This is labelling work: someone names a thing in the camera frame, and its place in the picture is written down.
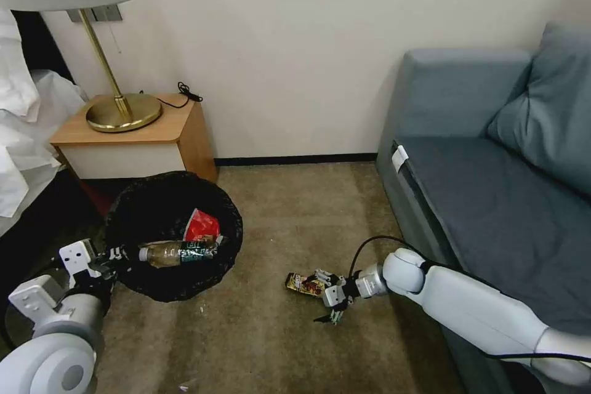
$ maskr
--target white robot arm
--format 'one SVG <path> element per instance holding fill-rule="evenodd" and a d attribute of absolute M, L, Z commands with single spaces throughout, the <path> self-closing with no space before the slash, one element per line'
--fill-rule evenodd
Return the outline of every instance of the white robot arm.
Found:
<path fill-rule="evenodd" d="M 66 291 L 42 275 L 9 296 L 34 322 L 34 334 L 0 361 L 0 393 L 95 392 L 94 369 L 104 348 L 102 321 L 115 274 L 97 262 L 87 241 L 61 248 L 60 256 L 75 287 Z"/>
<path fill-rule="evenodd" d="M 316 277 L 322 279 L 322 274 L 327 275 L 317 271 Z M 323 279 L 328 284 L 324 304 L 335 309 L 327 320 L 333 323 L 355 297 L 367 299 L 389 290 L 418 303 L 429 316 L 490 357 L 531 366 L 566 385 L 591 383 L 591 337 L 552 329 L 523 302 L 468 275 L 429 263 L 410 249 L 389 254 L 383 266 L 372 265 L 350 279 L 338 279 L 336 284 Z"/>

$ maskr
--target trash bag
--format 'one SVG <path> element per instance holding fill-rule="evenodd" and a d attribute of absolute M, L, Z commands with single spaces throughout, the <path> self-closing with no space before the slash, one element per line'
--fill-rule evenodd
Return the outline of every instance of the trash bag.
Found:
<path fill-rule="evenodd" d="M 171 268 L 139 261 L 142 243 L 183 240 L 195 209 L 215 217 L 226 238 L 213 259 Z M 187 300 L 219 283 L 234 265 L 242 238 L 242 217 L 230 197 L 187 171 L 138 179 L 117 197 L 105 225 L 107 248 L 120 247 L 127 255 L 119 280 L 159 302 Z"/>

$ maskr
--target sofa armrest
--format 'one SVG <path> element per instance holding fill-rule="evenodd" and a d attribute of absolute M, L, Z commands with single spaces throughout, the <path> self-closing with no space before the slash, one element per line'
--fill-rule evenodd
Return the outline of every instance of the sofa armrest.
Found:
<path fill-rule="evenodd" d="M 519 49 L 417 49 L 404 55 L 380 151 L 404 137 L 483 135 L 526 87 L 531 54 Z"/>

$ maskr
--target wooden tabletop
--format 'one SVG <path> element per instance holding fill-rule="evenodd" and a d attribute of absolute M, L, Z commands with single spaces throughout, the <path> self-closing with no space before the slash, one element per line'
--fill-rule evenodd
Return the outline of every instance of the wooden tabletop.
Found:
<path fill-rule="evenodd" d="M 182 105 L 186 97 L 182 94 L 155 94 L 161 100 L 174 105 Z M 64 145 L 109 145 L 112 143 L 172 143 L 180 138 L 187 118 L 194 106 L 201 106 L 189 100 L 181 109 L 162 105 L 163 113 L 155 122 L 129 132 L 99 132 L 90 128 L 86 123 L 86 111 L 92 106 L 98 95 L 90 100 L 84 108 L 72 116 L 51 137 L 49 143 L 54 146 Z"/>

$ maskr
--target white tag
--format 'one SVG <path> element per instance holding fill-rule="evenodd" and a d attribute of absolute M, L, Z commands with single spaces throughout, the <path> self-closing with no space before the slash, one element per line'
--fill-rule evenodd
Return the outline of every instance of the white tag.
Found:
<path fill-rule="evenodd" d="M 394 164 L 394 168 L 396 169 L 396 173 L 400 171 L 400 168 L 404 164 L 404 162 L 408 159 L 408 154 L 404 150 L 404 146 L 398 145 L 394 154 L 392 154 L 392 163 Z"/>

